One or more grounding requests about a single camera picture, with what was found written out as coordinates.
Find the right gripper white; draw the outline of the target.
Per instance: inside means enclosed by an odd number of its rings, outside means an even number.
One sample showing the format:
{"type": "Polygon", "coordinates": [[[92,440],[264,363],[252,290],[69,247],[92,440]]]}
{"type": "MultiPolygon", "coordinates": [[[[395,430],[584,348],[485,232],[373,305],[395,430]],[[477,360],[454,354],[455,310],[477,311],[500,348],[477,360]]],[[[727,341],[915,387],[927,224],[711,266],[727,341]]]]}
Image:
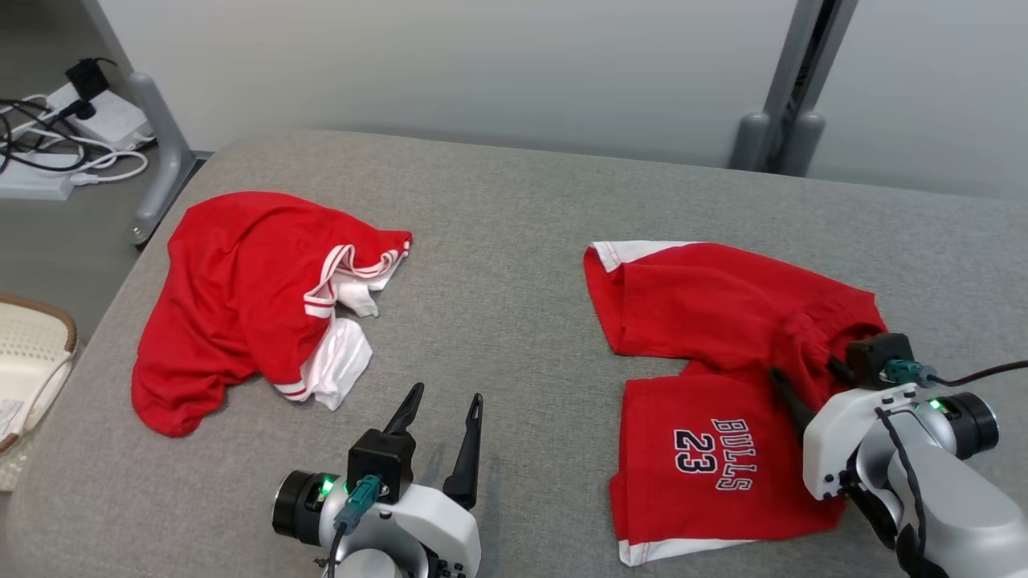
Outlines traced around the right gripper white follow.
{"type": "MultiPolygon", "coordinates": [[[[858,387],[851,367],[843,360],[831,357],[827,369],[841,387],[858,387]]],[[[929,403],[916,401],[917,385],[838,393],[815,413],[783,371],[771,367],[769,377],[785,404],[794,432],[804,434],[803,482],[815,500],[836,494],[843,486],[842,473],[848,467],[855,468],[859,482],[871,493],[880,495],[885,489],[895,446],[880,424],[877,409],[889,414],[902,442],[948,449],[948,420],[929,403]]]]}

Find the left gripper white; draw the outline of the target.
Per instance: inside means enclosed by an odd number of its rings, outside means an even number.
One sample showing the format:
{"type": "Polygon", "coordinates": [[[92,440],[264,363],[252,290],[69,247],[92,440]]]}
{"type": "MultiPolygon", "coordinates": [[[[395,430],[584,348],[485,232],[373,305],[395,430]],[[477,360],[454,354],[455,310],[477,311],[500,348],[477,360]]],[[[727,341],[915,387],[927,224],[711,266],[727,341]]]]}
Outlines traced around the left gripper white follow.
{"type": "MultiPolygon", "coordinates": [[[[409,436],[423,402],[415,383],[386,425],[386,435],[409,436]]],[[[476,517],[483,396],[476,393],[465,435],[442,489],[408,484],[393,491],[379,477],[320,480],[320,544],[324,577],[474,577],[482,559],[476,517]]]]}

